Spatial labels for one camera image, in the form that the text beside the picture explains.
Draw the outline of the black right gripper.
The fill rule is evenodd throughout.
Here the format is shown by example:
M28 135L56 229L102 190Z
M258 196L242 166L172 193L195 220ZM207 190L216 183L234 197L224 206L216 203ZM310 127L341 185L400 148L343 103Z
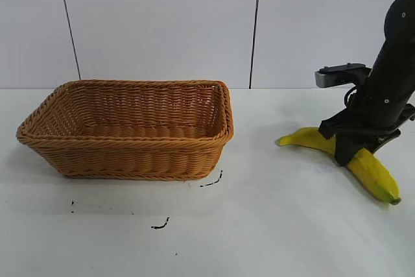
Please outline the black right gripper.
M325 67L318 71L318 86L330 88L354 84L344 97L345 109L320 123L326 139L336 135L335 159L347 166L361 149L357 135L374 136L368 150L375 154L400 137L399 118L414 92L414 42L384 43L369 69L363 64Z

